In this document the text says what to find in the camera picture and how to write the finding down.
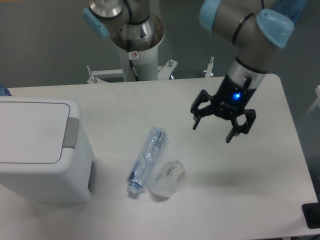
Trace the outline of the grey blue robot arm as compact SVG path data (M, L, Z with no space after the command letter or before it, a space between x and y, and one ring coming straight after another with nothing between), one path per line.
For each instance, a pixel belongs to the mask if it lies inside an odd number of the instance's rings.
M294 30L274 5L273 0L206 0L200 8L200 24L239 51L217 92L202 90L190 111L196 123L210 115L230 121L227 142L250 131L256 112L246 105ZM119 49L126 82L160 78L158 46L165 30L148 0L92 0L82 14L93 32Z

